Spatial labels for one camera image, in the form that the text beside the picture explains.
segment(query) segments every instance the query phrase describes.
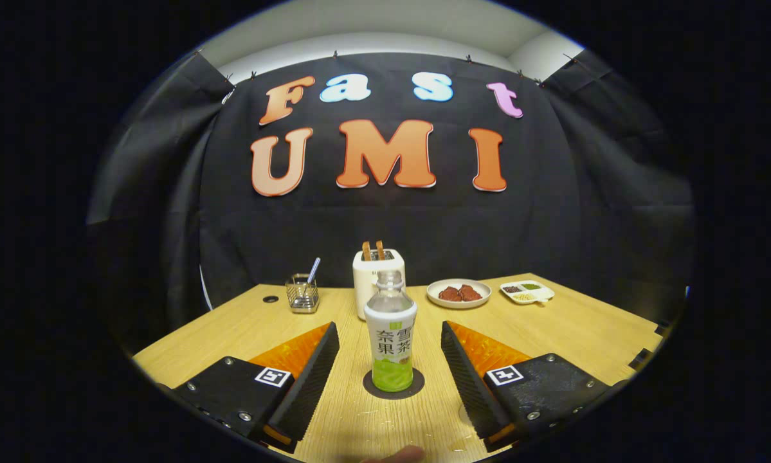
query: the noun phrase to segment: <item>bottle label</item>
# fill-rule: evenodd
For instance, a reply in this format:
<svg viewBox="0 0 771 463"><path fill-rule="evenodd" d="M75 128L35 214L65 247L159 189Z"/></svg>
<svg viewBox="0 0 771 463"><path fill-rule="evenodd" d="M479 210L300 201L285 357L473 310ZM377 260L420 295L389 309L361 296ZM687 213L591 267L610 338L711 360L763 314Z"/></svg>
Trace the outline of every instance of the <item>bottle label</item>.
<svg viewBox="0 0 771 463"><path fill-rule="evenodd" d="M371 339L374 366L371 379L385 392L399 392L411 386L414 320L417 305L398 314L374 313L367 308L365 319Z"/></svg>

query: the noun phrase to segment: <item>meat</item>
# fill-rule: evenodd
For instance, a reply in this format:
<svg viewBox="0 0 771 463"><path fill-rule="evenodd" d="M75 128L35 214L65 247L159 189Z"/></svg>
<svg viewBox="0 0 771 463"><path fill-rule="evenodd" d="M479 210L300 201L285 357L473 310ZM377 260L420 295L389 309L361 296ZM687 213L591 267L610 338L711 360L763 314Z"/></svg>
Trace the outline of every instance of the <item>meat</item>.
<svg viewBox="0 0 771 463"><path fill-rule="evenodd" d="M459 296L461 296L462 301L465 301L465 302L482 299L482 296L480 296L480 293L477 293L476 291L474 291L474 288L467 284L464 284L462 285L462 287L459 288Z"/></svg>
<svg viewBox="0 0 771 463"><path fill-rule="evenodd" d="M450 286L439 292L439 298L443 301L462 301L462 296L459 295L459 292Z"/></svg>

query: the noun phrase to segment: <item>white wall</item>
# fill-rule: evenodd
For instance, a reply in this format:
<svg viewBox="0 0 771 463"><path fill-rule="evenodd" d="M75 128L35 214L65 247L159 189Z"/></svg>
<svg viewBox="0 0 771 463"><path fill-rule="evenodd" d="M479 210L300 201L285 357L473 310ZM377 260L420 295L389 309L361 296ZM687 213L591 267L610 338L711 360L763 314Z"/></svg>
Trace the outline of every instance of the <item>white wall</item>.
<svg viewBox="0 0 771 463"><path fill-rule="evenodd" d="M547 30L523 44L509 56L508 61L511 61L514 70L521 69L525 76L544 81L570 61L562 53L574 58L582 50L582 45Z"/></svg>
<svg viewBox="0 0 771 463"><path fill-rule="evenodd" d="M392 34L385 32L359 32L354 34L324 35L290 44L277 45L258 53L229 62L219 68L224 76L233 73L230 82L238 83L251 76L251 71L262 74L297 62L312 59L329 58L334 50L338 55L356 55L357 53L428 53L429 55L449 56L488 64L509 71L518 68L503 56L480 50L468 45L444 41L421 35Z"/></svg>

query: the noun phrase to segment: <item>finger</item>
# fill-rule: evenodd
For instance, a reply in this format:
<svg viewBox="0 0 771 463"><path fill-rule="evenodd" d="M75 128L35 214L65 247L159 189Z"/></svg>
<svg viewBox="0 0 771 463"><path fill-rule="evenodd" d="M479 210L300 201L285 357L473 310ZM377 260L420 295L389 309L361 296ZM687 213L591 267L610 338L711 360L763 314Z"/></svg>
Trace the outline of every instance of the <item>finger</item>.
<svg viewBox="0 0 771 463"><path fill-rule="evenodd" d="M400 451L382 459L382 463L419 463L426 457L426 451L418 446L404 446Z"/></svg>

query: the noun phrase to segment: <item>utensil handle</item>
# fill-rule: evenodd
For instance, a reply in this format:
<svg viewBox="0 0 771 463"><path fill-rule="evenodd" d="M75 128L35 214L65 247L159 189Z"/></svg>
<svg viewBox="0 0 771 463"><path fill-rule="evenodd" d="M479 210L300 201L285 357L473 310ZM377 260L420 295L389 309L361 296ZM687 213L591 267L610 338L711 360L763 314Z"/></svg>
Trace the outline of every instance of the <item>utensil handle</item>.
<svg viewBox="0 0 771 463"><path fill-rule="evenodd" d="M314 281L314 276L317 275L317 267L320 266L320 258L314 261L314 266L311 267L311 273L308 274L308 284Z"/></svg>

